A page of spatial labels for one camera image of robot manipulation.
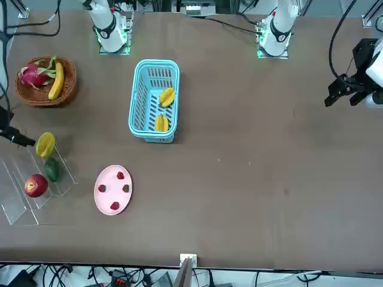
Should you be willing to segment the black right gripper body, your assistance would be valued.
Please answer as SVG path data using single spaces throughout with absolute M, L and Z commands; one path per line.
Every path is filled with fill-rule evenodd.
M 0 129 L 2 132 L 8 129 L 12 117 L 13 113 L 9 109 L 5 109 L 2 106 L 0 106 Z

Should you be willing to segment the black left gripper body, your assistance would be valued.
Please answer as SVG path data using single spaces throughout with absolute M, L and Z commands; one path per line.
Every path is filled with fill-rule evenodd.
M 370 66 L 375 50 L 377 38 L 363 38 L 352 49 L 356 73 L 348 78 L 353 90 L 373 90 L 377 84 L 367 75 L 366 70 Z

